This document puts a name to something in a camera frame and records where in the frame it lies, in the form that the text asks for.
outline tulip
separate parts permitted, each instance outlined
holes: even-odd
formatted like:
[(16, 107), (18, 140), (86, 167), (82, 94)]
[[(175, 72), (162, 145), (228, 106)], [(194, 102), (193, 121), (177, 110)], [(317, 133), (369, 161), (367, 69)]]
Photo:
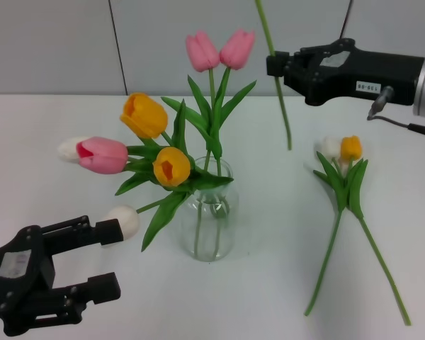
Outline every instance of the tulip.
[(255, 32), (237, 30), (220, 51), (220, 61), (232, 69), (241, 69), (247, 63), (254, 42)]
[(340, 154), (341, 160), (344, 162), (360, 159), (362, 157), (362, 145), (359, 137), (345, 137), (341, 141)]
[(118, 207), (113, 208), (101, 221), (114, 219), (117, 219), (120, 223), (124, 240), (130, 239), (139, 231), (139, 214), (137, 214), (137, 211), (129, 205), (119, 205)]
[(61, 159), (79, 163), (98, 174), (117, 174), (128, 160), (128, 149), (123, 143), (102, 137), (70, 138), (59, 146), (58, 152)]
[(143, 93), (129, 96), (120, 119), (140, 138), (158, 138), (169, 122), (162, 105)]
[(188, 35), (186, 49), (193, 68), (197, 72), (213, 69), (219, 64), (219, 53), (215, 49), (208, 35), (199, 30), (195, 37)]
[(57, 149), (58, 157), (66, 162), (79, 163), (80, 157), (76, 146), (90, 137), (73, 137), (65, 140)]
[(153, 163), (154, 175), (163, 186), (179, 186), (191, 174), (187, 156), (175, 147), (165, 147)]
[(340, 158), (340, 139), (327, 136), (321, 143), (321, 153), (330, 162)]

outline white flower bud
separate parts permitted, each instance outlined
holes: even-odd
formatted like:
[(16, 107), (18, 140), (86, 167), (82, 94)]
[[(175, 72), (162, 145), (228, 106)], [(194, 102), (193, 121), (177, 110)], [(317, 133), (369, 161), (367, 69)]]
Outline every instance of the white flower bud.
[(335, 137), (327, 136), (323, 139), (320, 152), (330, 162), (333, 158), (340, 158), (341, 140)]
[(73, 137), (65, 140), (57, 149), (58, 157), (66, 162), (79, 163), (79, 154), (76, 146), (90, 137)]
[(101, 221), (113, 220), (115, 218), (120, 223), (124, 240), (130, 239), (139, 231), (139, 214), (137, 214), (137, 211), (129, 205), (119, 205), (118, 207), (113, 208)]

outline robotic arm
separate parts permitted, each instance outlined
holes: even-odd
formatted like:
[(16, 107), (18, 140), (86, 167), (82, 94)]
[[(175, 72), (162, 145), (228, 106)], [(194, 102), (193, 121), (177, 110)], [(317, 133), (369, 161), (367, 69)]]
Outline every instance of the robotic arm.
[(0, 248), (0, 319), (5, 334), (17, 336), (32, 328), (78, 324), (87, 302), (117, 300), (121, 291), (114, 273), (52, 289), (52, 256), (90, 244), (120, 241), (123, 233), (118, 220), (98, 222), (92, 227), (88, 216), (19, 231)]
[[(276, 52), (266, 58), (269, 76), (283, 77), (284, 84), (305, 97), (305, 103), (320, 106), (336, 97), (370, 99), (369, 117), (386, 103), (414, 104), (414, 114), (425, 117), (425, 58), (367, 52), (353, 39), (330, 45), (304, 47), (291, 56)], [(416, 130), (420, 125), (407, 125)]]

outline clear glass vase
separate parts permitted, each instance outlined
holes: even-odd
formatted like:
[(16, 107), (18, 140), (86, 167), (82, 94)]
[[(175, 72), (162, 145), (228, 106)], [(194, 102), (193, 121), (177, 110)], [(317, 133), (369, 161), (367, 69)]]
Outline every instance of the clear glass vase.
[[(196, 165), (205, 168), (206, 157)], [(220, 160), (222, 176), (233, 177), (230, 165)], [(217, 162), (211, 158), (208, 171), (217, 175)], [(224, 258), (234, 245), (235, 219), (239, 196), (233, 182), (218, 188), (196, 191), (181, 206), (178, 238), (181, 246), (196, 260), (212, 262)]]

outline label sticker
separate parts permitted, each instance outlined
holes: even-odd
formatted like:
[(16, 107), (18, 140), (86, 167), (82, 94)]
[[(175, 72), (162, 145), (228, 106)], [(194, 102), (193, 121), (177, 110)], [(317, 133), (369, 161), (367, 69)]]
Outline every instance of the label sticker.
[(341, 51), (340, 53), (337, 53), (336, 55), (331, 55), (330, 57), (325, 57), (322, 61), (320, 66), (328, 66), (328, 67), (340, 67), (345, 63), (345, 61), (349, 57), (349, 51)]
[(5, 253), (0, 266), (0, 278), (20, 278), (27, 272), (31, 250)]
[(381, 84), (368, 83), (366, 81), (357, 81), (356, 91), (368, 92), (370, 94), (380, 94)]

